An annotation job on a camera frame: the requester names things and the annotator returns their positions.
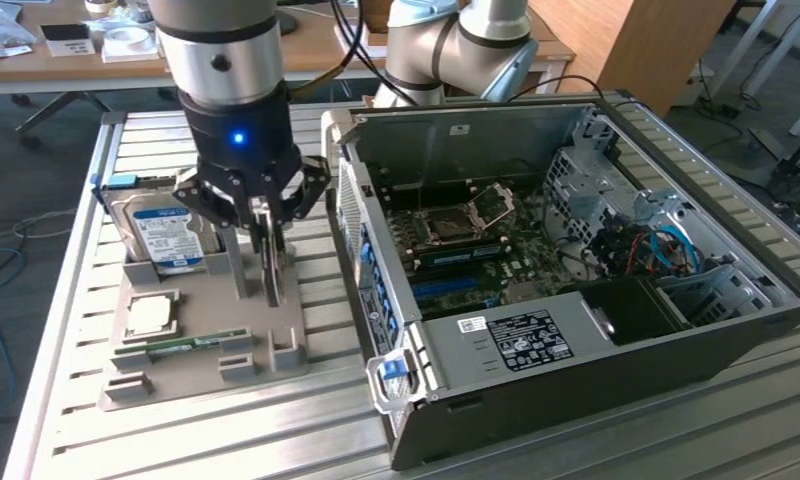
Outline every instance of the power supply label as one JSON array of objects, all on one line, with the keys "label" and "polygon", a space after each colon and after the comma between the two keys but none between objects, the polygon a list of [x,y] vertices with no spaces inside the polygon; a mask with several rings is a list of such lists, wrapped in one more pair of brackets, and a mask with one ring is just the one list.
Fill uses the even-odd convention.
[{"label": "power supply label", "polygon": [[204,256],[201,241],[189,230],[192,214],[185,208],[156,208],[133,213],[148,255],[161,267],[189,268]]},{"label": "power supply label", "polygon": [[572,356],[548,310],[489,321],[488,328],[507,368],[513,372]]}]

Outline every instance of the aluminum extrusion table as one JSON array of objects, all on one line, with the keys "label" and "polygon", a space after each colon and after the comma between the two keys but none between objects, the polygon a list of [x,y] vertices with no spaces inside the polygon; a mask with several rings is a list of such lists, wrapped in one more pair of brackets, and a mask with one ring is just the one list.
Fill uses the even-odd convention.
[{"label": "aluminum extrusion table", "polygon": [[[351,104],[293,107],[304,153],[320,152],[320,114],[339,106]],[[795,233],[766,221],[764,208],[651,114],[635,105],[623,111],[800,274]],[[620,142],[620,148],[635,176],[648,188],[661,188],[667,180],[628,145]],[[116,160],[126,169],[160,169],[192,156],[180,112],[128,114],[101,127],[89,175]],[[800,478],[800,327],[705,383],[392,472],[325,215],[320,204],[288,232],[300,257],[311,373],[269,386],[102,412],[94,402],[124,247],[84,193],[6,479]]]}]

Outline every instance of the wooden cabinet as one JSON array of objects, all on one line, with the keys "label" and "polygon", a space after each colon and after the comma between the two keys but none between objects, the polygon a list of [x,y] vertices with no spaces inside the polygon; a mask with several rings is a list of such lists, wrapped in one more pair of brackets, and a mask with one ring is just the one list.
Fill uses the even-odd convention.
[{"label": "wooden cabinet", "polygon": [[[664,115],[708,49],[735,0],[529,0],[575,51],[567,75],[625,89]],[[561,92],[591,90],[580,80]]]}]

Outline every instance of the motherboard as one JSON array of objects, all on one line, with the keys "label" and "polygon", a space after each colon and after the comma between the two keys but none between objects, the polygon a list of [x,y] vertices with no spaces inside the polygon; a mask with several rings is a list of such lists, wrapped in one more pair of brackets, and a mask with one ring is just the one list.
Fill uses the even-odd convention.
[{"label": "motherboard", "polygon": [[469,196],[467,203],[388,213],[425,320],[556,295],[583,280],[541,231],[539,195],[496,182],[469,188]]}]

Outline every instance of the ventilation grille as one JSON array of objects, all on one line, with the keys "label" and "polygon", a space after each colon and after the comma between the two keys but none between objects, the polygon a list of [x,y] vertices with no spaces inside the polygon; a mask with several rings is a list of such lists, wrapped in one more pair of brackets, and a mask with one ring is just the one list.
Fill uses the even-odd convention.
[{"label": "ventilation grille", "polygon": [[351,169],[352,166],[343,162],[337,177],[337,223],[344,232],[349,258],[356,262],[359,248],[361,247],[361,210],[356,196],[356,183],[349,174]]}]

